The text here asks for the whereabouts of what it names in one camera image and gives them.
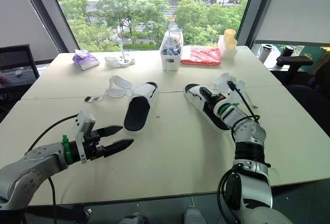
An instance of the office chair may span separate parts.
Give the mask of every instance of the office chair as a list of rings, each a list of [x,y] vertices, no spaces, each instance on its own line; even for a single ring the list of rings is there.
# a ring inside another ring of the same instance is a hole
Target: office chair
[[[293,65],[285,77],[284,85],[291,95],[318,123],[330,137],[330,61],[322,65],[315,76],[306,85],[291,85],[294,75],[302,65],[311,65],[310,59],[302,57],[278,57],[277,62],[283,65]]]
[[[29,45],[0,48],[0,121],[38,77]]]

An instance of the metal arm segment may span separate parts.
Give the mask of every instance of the metal arm segment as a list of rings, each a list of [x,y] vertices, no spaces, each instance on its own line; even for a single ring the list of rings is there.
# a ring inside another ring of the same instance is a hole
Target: metal arm segment
[[[273,198],[265,162],[265,130],[236,106],[229,106],[220,118],[234,128],[235,159],[228,176],[225,202],[238,220],[245,224],[290,224],[280,212],[272,209]]]

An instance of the chair armrest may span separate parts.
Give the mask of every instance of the chair armrest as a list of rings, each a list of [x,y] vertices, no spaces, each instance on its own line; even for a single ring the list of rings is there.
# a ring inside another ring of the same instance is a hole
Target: chair armrest
[[[312,65],[313,61],[305,56],[296,56],[296,57],[278,57],[276,59],[278,66],[282,67],[283,65],[294,65],[301,67],[302,65]]]
[[[296,57],[278,57],[276,59],[276,66],[282,67],[283,65],[289,65],[289,70],[285,75],[284,84],[290,84],[293,76],[299,70],[299,68],[303,65],[312,65],[313,61],[305,56],[296,56]]]

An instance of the red bag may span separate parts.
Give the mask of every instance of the red bag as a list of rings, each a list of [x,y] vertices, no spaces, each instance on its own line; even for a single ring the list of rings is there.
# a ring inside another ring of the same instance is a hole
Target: red bag
[[[221,64],[220,52],[217,47],[191,46],[190,59],[182,59],[182,64],[218,66]]]

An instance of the window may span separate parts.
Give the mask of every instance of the window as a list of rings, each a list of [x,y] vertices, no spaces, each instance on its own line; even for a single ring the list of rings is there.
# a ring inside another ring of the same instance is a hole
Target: window
[[[79,47],[89,51],[155,50],[178,25],[185,44],[211,45],[239,29],[248,0],[57,0]]]

